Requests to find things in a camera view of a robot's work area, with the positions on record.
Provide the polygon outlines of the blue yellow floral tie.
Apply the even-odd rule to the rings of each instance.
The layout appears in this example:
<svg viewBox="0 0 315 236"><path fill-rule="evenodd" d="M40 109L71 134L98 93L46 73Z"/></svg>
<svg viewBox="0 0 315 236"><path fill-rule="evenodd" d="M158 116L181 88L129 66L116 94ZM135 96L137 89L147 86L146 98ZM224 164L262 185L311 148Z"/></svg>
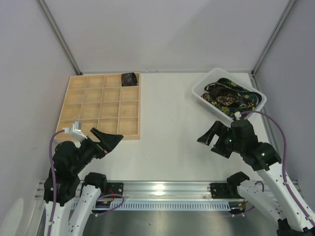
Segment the blue yellow floral tie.
<svg viewBox="0 0 315 236"><path fill-rule="evenodd" d="M205 88L207 86L214 85L221 85L223 87L226 87L227 89L230 89L231 91L238 93L240 103L239 107L223 107L218 105L215 106L217 109L219 109L229 117L232 116L232 114L237 111L242 113L245 111L254 110L262 101L262 96L259 93L249 91L248 89L237 85L235 82L231 81L228 78L220 78L216 82L206 85Z"/></svg>

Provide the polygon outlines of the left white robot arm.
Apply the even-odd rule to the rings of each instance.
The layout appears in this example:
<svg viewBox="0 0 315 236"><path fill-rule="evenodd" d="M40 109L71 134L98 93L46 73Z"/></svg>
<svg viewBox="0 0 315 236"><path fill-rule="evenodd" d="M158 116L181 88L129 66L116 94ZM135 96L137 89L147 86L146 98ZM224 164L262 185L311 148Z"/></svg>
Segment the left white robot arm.
<svg viewBox="0 0 315 236"><path fill-rule="evenodd" d="M67 133L77 141L59 143L49 148L50 171L44 182L46 236L81 236L92 210L99 200L120 199L117 207L125 201L122 194L111 192L106 175L89 173L83 182L79 173L93 160L102 159L124 138L120 134L107 134L95 128L91 133L98 141L86 136L75 122L54 135Z"/></svg>

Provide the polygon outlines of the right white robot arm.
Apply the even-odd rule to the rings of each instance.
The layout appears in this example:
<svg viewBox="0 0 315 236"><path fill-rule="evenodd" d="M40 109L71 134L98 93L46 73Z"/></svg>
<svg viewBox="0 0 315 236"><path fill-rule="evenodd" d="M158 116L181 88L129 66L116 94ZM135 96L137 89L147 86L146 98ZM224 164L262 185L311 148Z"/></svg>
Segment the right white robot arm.
<svg viewBox="0 0 315 236"><path fill-rule="evenodd" d="M253 125L247 120L237 120L229 127L215 121L197 142L209 145L214 136L218 140L211 151L225 158L239 154L263 179L274 195L270 198L243 172L227 178L227 192L231 197L240 196L249 201L264 216L278 226L279 236L313 236L315 213L304 201L284 169L284 160L273 146L260 142Z"/></svg>

